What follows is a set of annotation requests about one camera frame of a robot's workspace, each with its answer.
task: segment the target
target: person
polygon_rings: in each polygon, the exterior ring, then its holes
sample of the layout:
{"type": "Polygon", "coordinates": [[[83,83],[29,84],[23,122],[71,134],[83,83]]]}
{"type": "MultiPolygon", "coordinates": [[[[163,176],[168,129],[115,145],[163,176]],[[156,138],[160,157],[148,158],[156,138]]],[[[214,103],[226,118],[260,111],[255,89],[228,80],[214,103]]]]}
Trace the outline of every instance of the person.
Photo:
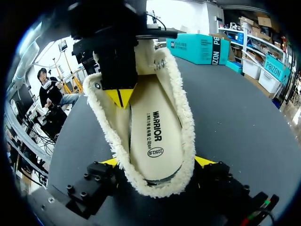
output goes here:
{"type": "Polygon", "coordinates": [[[47,71],[45,68],[41,68],[38,72],[38,79],[42,86],[40,88],[40,101],[42,107],[48,108],[52,104],[63,106],[72,104],[75,105],[79,98],[79,94],[62,94],[61,89],[63,88],[62,83],[60,83],[56,77],[47,77],[47,71]],[[51,85],[46,89],[43,87],[48,81],[51,81],[51,85]]]}

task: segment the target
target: black rotating platform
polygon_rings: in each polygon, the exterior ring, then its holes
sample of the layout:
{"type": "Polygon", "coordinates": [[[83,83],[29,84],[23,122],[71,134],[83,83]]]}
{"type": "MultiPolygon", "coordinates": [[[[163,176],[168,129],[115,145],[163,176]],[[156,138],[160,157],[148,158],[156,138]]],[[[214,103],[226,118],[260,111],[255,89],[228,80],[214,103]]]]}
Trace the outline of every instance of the black rotating platform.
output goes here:
{"type": "MultiPolygon", "coordinates": [[[[301,151],[281,112],[226,66],[176,61],[195,121],[197,156],[226,163],[235,179],[250,186],[251,196],[260,191],[278,195],[273,213],[279,218],[301,182],[301,151]]],[[[48,187],[67,194],[67,184],[82,178],[89,164],[110,158],[102,129],[81,96],[58,137],[48,187]]],[[[196,203],[195,195],[152,199],[125,182],[90,219],[102,226],[223,225],[225,219],[213,205],[196,203]]],[[[270,224],[266,218],[261,226],[270,224]]]]}

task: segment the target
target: red wire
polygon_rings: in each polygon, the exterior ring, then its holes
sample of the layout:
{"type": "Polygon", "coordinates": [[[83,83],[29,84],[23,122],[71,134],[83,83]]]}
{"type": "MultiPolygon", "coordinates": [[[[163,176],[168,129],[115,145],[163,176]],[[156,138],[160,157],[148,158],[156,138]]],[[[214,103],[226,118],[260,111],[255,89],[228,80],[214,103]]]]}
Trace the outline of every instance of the red wire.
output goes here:
{"type": "Polygon", "coordinates": [[[249,223],[249,219],[248,219],[248,218],[245,218],[245,219],[243,220],[243,222],[241,222],[240,226],[246,226],[247,223],[249,223]]]}

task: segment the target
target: shoe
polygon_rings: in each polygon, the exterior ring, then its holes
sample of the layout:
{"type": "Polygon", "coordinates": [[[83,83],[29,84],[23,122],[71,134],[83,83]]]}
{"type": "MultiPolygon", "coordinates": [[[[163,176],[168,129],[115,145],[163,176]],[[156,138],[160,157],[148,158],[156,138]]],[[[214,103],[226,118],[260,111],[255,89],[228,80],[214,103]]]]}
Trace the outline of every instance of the shoe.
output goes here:
{"type": "Polygon", "coordinates": [[[194,170],[194,120],[175,58],[152,40],[135,47],[138,83],[126,108],[101,90],[101,73],[83,89],[120,169],[142,195],[169,197],[185,190],[194,170]]]}

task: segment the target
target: computer monitor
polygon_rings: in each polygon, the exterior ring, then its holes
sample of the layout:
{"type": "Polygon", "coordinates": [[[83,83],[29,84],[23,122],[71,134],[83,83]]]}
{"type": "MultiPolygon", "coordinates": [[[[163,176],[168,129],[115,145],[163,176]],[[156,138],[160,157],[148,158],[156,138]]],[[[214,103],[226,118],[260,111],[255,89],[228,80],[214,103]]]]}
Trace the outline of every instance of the computer monitor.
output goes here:
{"type": "Polygon", "coordinates": [[[24,118],[25,114],[33,104],[33,99],[28,88],[25,85],[22,85],[19,91],[13,95],[12,99],[15,101],[18,108],[19,117],[24,118]]]}
{"type": "Polygon", "coordinates": [[[66,40],[63,40],[62,42],[58,43],[58,47],[61,52],[63,52],[65,49],[67,49],[67,43],[66,40]]]}

